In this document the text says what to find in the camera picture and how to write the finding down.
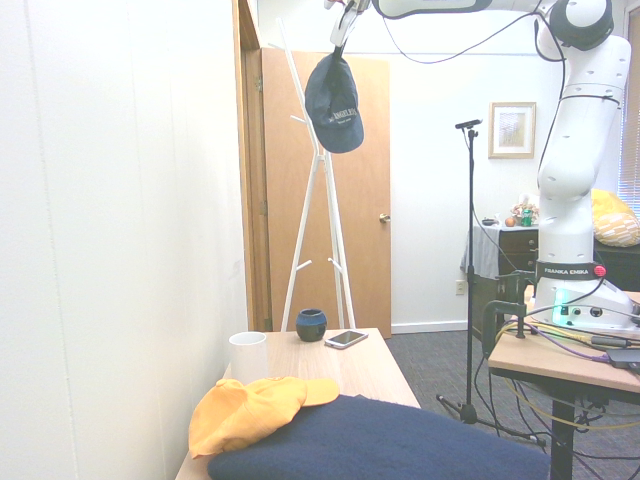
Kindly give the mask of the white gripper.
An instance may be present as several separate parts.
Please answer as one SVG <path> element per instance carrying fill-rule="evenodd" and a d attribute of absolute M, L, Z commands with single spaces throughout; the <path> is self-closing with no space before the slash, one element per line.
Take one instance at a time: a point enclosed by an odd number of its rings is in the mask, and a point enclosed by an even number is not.
<path fill-rule="evenodd" d="M 370 0 L 325 0 L 324 8 L 330 10 L 335 5 L 340 5 L 342 11 L 337 17 L 330 41 L 334 48 L 333 56 L 341 58 L 346 46 L 346 40 L 354 28 L 355 22 L 359 15 L 365 12 L 371 4 Z"/>

